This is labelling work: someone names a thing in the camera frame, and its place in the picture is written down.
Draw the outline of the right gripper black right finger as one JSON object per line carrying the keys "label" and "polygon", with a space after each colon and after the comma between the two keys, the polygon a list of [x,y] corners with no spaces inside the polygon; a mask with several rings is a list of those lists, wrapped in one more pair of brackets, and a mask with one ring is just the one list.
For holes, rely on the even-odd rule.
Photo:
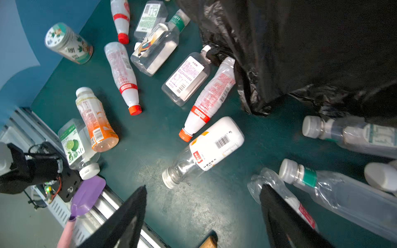
{"label": "right gripper black right finger", "polygon": [[260,193],[261,208],[271,248],[332,248],[269,185]]}

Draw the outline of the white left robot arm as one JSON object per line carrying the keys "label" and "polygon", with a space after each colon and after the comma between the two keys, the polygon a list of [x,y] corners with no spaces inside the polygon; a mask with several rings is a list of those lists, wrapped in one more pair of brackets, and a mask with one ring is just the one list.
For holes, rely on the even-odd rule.
{"label": "white left robot arm", "polygon": [[25,153],[15,144],[1,142],[1,166],[9,168],[1,175],[1,193],[19,194],[29,186],[56,180],[63,156]]}

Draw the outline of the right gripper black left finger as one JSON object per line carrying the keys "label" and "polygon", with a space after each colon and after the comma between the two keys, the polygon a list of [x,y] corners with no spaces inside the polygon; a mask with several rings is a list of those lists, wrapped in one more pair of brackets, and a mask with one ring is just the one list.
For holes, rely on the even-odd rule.
{"label": "right gripper black left finger", "polygon": [[136,248],[144,223],[146,204],[146,186],[141,186],[80,247]]}

